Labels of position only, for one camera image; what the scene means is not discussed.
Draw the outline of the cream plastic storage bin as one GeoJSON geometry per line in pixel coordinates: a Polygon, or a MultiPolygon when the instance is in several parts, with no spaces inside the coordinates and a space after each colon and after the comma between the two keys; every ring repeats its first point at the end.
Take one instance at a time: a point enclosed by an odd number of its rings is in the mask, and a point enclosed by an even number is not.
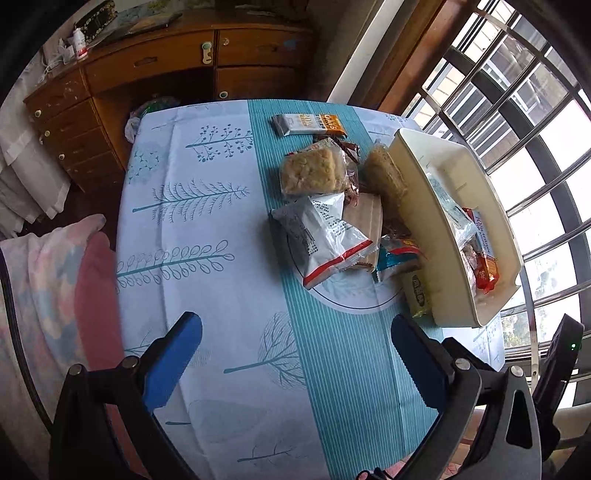
{"type": "Polygon", "coordinates": [[[518,291],[517,278],[523,267],[492,183],[466,147],[420,131],[400,129],[389,151],[408,185],[399,212],[426,255],[423,275],[436,324],[486,326],[518,291]],[[429,175],[459,206],[477,209],[482,215],[500,279],[492,292],[479,299],[472,294],[461,249],[429,175]]]}

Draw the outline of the white lace covered furniture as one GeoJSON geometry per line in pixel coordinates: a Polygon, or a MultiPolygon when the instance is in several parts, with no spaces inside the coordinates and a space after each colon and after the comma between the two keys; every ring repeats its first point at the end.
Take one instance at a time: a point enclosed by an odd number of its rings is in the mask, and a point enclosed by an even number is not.
{"type": "Polygon", "coordinates": [[[43,147],[24,104],[44,76],[42,55],[36,54],[1,106],[2,239],[17,236],[26,223],[54,218],[69,193],[69,178],[43,147]]]}

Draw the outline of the blue red snack packet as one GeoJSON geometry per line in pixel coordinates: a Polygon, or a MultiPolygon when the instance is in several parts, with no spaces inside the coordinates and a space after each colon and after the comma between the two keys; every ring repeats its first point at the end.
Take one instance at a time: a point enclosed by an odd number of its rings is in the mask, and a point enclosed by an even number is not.
{"type": "Polygon", "coordinates": [[[425,260],[426,256],[414,239],[384,235],[374,271],[375,280],[382,283],[393,276],[420,270],[425,260]]]}

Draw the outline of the beige rice cracker pack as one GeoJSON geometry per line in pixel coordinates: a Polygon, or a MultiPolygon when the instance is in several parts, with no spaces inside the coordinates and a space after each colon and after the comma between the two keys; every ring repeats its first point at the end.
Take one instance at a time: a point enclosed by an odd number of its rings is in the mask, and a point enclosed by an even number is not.
{"type": "Polygon", "coordinates": [[[344,193],[351,186],[348,155],[331,138],[290,153],[280,166],[284,197],[344,193]]]}

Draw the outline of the green pastry packet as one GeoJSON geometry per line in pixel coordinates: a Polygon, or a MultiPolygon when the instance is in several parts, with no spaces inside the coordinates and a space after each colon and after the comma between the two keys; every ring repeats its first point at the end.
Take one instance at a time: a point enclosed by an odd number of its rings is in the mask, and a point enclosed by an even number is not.
{"type": "Polygon", "coordinates": [[[422,270],[404,273],[402,286],[412,317],[418,318],[431,313],[430,296],[422,270]]]}

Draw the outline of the wooden desk with drawers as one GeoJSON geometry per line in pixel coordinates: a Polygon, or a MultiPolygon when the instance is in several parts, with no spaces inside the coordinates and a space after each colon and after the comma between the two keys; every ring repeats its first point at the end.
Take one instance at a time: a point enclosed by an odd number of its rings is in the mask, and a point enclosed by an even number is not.
{"type": "Polygon", "coordinates": [[[119,183],[130,113],[168,96],[182,104],[298,99],[315,51],[302,22],[249,11],[185,11],[163,26],[105,40],[49,74],[24,104],[50,156],[83,192],[119,183]]]}

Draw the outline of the green item plastic bag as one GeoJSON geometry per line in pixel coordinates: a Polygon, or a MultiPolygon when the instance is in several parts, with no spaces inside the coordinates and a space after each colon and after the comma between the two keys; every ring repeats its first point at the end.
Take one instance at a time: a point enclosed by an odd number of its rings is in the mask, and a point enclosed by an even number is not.
{"type": "Polygon", "coordinates": [[[170,96],[156,97],[141,104],[135,110],[131,111],[124,127],[124,137],[133,144],[139,130],[141,120],[149,113],[158,112],[170,108],[175,108],[180,102],[170,96]]]}

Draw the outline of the orange white oat bar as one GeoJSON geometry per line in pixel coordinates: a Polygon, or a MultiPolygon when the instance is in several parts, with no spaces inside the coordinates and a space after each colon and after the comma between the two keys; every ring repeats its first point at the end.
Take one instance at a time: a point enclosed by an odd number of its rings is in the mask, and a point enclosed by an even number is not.
{"type": "Polygon", "coordinates": [[[329,135],[346,137],[346,129],[334,114],[280,114],[270,118],[280,137],[290,135],[329,135]]]}

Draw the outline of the teal white tablecloth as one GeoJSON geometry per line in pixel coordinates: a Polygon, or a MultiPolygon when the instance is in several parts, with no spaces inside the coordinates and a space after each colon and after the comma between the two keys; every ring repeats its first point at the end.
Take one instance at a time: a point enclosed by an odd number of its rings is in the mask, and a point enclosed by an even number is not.
{"type": "Polygon", "coordinates": [[[436,411],[391,342],[402,288],[366,271],[310,290],[271,211],[284,113],[339,116],[368,153],[414,122],[314,101],[226,101],[146,115],[122,193],[116,282],[126,352],[186,311],[202,340],[168,403],[165,433],[202,479],[352,479],[410,455],[436,411]]]}

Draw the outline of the brown mixed nut packet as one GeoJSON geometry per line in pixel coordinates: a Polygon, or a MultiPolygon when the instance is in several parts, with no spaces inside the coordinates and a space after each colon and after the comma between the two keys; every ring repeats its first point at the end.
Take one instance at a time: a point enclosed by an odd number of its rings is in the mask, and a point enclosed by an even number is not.
{"type": "Polygon", "coordinates": [[[349,178],[349,187],[346,188],[346,200],[345,204],[358,205],[360,196],[360,179],[359,179],[359,166],[360,166],[360,150],[359,146],[355,143],[346,142],[339,137],[329,135],[315,135],[315,142],[324,142],[331,145],[337,145],[342,153],[346,156],[346,175],[349,178]]]}

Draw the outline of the pale blue snack pouch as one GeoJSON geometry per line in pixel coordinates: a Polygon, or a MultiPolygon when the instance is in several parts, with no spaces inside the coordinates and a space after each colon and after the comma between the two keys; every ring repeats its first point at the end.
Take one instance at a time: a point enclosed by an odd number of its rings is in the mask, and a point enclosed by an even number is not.
{"type": "Polygon", "coordinates": [[[452,229],[456,244],[462,250],[477,233],[477,227],[473,220],[462,207],[447,192],[438,178],[431,172],[426,172],[427,179],[438,199],[444,214],[452,229]]]}

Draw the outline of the white red bottle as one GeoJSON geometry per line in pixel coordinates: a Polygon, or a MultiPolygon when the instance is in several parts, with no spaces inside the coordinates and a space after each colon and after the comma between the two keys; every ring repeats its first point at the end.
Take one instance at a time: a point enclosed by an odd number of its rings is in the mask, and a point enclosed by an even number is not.
{"type": "Polygon", "coordinates": [[[72,32],[72,45],[77,60],[82,60],[88,56],[88,47],[85,36],[80,28],[75,28],[72,32]]]}

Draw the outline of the white silver snack bag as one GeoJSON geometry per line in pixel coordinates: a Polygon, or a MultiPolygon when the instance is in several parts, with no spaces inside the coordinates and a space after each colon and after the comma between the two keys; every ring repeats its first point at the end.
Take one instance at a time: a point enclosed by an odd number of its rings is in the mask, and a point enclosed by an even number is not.
{"type": "Polygon", "coordinates": [[[311,290],[377,251],[375,241],[342,219],[345,194],[304,196],[273,209],[303,263],[303,286],[311,290]]]}

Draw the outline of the beige wafer pack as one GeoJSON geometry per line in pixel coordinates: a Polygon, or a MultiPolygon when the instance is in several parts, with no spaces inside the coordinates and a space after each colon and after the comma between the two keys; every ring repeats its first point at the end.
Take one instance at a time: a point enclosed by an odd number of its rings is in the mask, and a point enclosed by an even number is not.
{"type": "Polygon", "coordinates": [[[383,229],[381,198],[371,193],[360,193],[356,202],[352,201],[346,205],[342,219],[355,226],[373,242],[373,252],[360,259],[356,265],[353,265],[353,269],[373,272],[378,264],[383,229]]]}

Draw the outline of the pastel floral blanket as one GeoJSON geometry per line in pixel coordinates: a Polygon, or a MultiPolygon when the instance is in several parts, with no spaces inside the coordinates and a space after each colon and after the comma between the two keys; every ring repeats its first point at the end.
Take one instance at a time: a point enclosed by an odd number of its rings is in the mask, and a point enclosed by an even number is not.
{"type": "Polygon", "coordinates": [[[48,476],[50,434],[40,417],[53,417],[68,368],[115,367],[123,346],[115,288],[115,253],[90,215],[50,233],[4,240],[1,253],[14,300],[24,359],[39,396],[33,401],[18,365],[1,307],[1,431],[38,479],[48,476]]]}

